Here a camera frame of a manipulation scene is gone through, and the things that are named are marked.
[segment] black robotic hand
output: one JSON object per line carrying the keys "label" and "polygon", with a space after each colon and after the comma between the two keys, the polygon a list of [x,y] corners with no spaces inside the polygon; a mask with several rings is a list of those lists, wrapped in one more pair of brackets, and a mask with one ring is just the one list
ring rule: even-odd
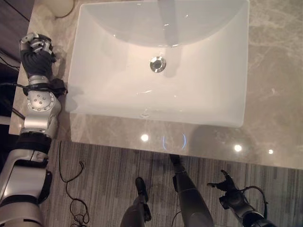
{"label": "black robotic hand", "polygon": [[51,39],[35,32],[27,34],[20,40],[20,55],[27,77],[45,76],[51,80],[52,64],[56,61]]}

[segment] black cable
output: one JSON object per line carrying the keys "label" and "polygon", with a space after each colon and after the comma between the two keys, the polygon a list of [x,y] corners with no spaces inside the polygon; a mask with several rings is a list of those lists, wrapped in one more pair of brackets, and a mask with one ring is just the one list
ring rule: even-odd
{"label": "black cable", "polygon": [[22,120],[25,120],[25,116],[20,113],[18,110],[16,110],[9,102],[8,99],[6,99],[5,97],[3,97],[2,99],[0,99],[0,103],[2,103],[4,105],[4,107],[8,110],[13,112],[15,115],[17,115],[19,118],[21,118]]}
{"label": "black cable", "polygon": [[[58,145],[58,150],[59,150],[59,174],[60,174],[60,178],[65,183],[65,192],[66,192],[66,194],[72,200],[71,203],[70,203],[70,212],[71,212],[71,215],[73,216],[75,222],[77,222],[77,223],[71,224],[71,227],[87,227],[86,224],[89,223],[89,212],[88,212],[88,207],[87,207],[86,203],[81,199],[72,197],[70,195],[70,193],[68,192],[68,190],[67,190],[68,183],[75,180],[82,173],[83,168],[84,168],[84,164],[83,164],[83,162],[80,161],[79,164],[81,166],[81,170],[78,172],[78,174],[76,176],[74,176],[73,178],[69,179],[69,180],[64,180],[64,178],[62,176],[62,173],[61,173],[61,141]],[[74,214],[72,212],[71,207],[72,207],[72,204],[75,201],[78,201],[78,202],[80,202],[84,205],[84,207],[85,207],[85,213],[84,214]]]}
{"label": "black cable", "polygon": [[8,4],[10,7],[12,7],[18,14],[20,14],[25,20],[27,20],[29,22],[29,19],[24,16],[22,13],[19,12],[19,10],[17,10],[15,7],[13,7],[9,2],[7,2],[6,0],[3,0],[4,2],[6,2],[6,4]]}
{"label": "black cable", "polygon": [[265,194],[262,191],[262,189],[260,189],[257,186],[249,186],[249,187],[246,187],[246,188],[244,188],[242,190],[239,190],[239,191],[241,191],[242,193],[244,193],[246,190],[251,189],[251,188],[257,189],[262,194],[263,202],[264,202],[264,214],[263,214],[263,216],[264,216],[265,219],[267,219],[267,204],[268,204],[268,202],[266,201]]}
{"label": "black cable", "polygon": [[10,67],[12,67],[12,68],[15,68],[15,69],[17,69],[17,70],[19,71],[20,66],[13,66],[13,65],[9,64],[9,63],[8,63],[7,61],[5,61],[1,56],[0,56],[0,59],[1,59],[7,66],[10,66]]}
{"label": "black cable", "polygon": [[172,219],[171,227],[173,227],[174,221],[175,221],[175,219],[176,219],[176,216],[177,216],[179,213],[181,213],[181,211],[177,212],[177,213],[175,214],[174,218]]}
{"label": "black cable", "polygon": [[49,92],[52,92],[50,89],[48,89],[46,87],[29,88],[28,86],[23,86],[23,85],[17,84],[17,83],[0,83],[0,87],[1,86],[15,86],[15,87],[23,88],[23,89],[25,89],[27,91],[49,91]]}

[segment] white sink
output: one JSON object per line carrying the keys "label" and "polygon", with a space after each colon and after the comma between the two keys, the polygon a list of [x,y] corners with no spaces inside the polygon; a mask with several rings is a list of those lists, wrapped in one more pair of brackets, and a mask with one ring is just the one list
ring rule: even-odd
{"label": "white sink", "polygon": [[247,0],[83,4],[66,110],[241,126],[248,15]]}

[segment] chrome drain stopper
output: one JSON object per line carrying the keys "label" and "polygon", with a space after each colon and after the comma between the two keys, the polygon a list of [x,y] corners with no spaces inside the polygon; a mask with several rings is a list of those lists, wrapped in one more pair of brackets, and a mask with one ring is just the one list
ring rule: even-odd
{"label": "chrome drain stopper", "polygon": [[165,69],[166,61],[162,57],[153,57],[150,67],[153,72],[162,72]]}

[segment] gray carpet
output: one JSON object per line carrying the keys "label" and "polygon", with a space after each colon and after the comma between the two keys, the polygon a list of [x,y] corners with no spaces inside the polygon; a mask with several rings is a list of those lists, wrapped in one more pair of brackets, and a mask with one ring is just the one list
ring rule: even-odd
{"label": "gray carpet", "polygon": [[[41,205],[47,227],[69,227],[73,222],[69,212],[71,200],[64,191],[58,170],[58,142],[49,152],[49,170],[53,183],[49,198]],[[82,175],[70,183],[72,196],[83,199],[90,214],[91,227],[118,227],[128,206],[136,197],[134,180],[141,176],[147,185],[152,220],[147,227],[170,227],[179,211],[178,197],[172,184],[173,170],[169,156],[162,153],[123,148],[94,146],[72,142],[62,143],[62,172],[65,178],[74,176],[85,164]],[[220,182],[220,169],[227,170],[240,188],[256,185],[264,190],[268,219],[280,227],[303,226],[303,171],[258,166],[212,159],[183,157],[188,174],[200,190],[218,227],[240,226],[229,210],[219,203],[222,192],[208,188],[208,182]],[[251,189],[247,198],[252,206],[263,212],[262,197]],[[73,207],[83,211],[78,204]],[[178,215],[175,227],[182,227]]]}

